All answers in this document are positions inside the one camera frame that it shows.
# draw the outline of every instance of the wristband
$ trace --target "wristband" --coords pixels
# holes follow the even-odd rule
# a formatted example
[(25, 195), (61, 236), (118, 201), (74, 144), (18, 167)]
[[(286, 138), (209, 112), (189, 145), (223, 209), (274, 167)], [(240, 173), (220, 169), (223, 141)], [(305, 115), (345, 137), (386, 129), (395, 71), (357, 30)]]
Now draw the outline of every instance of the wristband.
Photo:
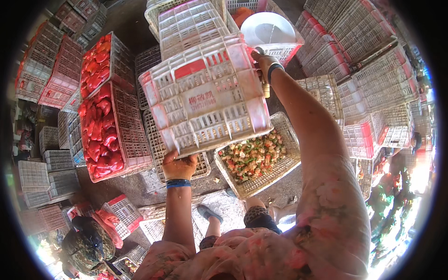
[(185, 179), (176, 179), (167, 181), (167, 189), (176, 187), (191, 187), (191, 183), (189, 180)]
[(272, 63), (271, 66), (269, 67), (269, 70), (267, 71), (267, 83), (268, 84), (271, 84), (271, 74), (275, 68), (282, 68), (282, 70), (284, 71), (284, 68), (283, 68), (283, 66), (281, 66), (280, 63), (277, 63), (277, 62)]

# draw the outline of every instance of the hand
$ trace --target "hand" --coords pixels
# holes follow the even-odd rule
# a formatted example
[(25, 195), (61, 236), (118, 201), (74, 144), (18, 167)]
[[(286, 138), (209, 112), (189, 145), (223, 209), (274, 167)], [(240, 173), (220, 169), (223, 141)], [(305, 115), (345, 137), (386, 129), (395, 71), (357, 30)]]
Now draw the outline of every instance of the hand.
[(252, 56), (252, 58), (257, 62), (255, 64), (255, 66), (257, 68), (260, 68), (261, 71), (263, 72), (263, 77), (264, 80), (267, 82), (267, 72), (269, 71), (269, 67), (273, 64), (273, 63), (280, 63), (278, 59), (276, 59), (273, 56), (264, 56), (259, 54), (256, 51), (252, 51), (252, 53), (250, 54)]
[(198, 155), (190, 155), (182, 159), (176, 159), (179, 155), (177, 150), (171, 151), (165, 155), (162, 163), (162, 170), (165, 174), (165, 180), (191, 180), (198, 164)]

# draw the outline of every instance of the floral shirt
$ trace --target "floral shirt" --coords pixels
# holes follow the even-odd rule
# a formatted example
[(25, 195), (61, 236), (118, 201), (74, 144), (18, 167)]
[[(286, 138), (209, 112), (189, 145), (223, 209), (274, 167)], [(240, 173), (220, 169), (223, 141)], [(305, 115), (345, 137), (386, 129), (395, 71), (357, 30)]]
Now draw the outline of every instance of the floral shirt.
[(235, 229), (196, 254), (159, 241), (133, 280), (364, 279), (370, 223), (353, 167), (341, 156), (321, 156), (303, 167), (296, 225), (278, 235), (266, 228)]

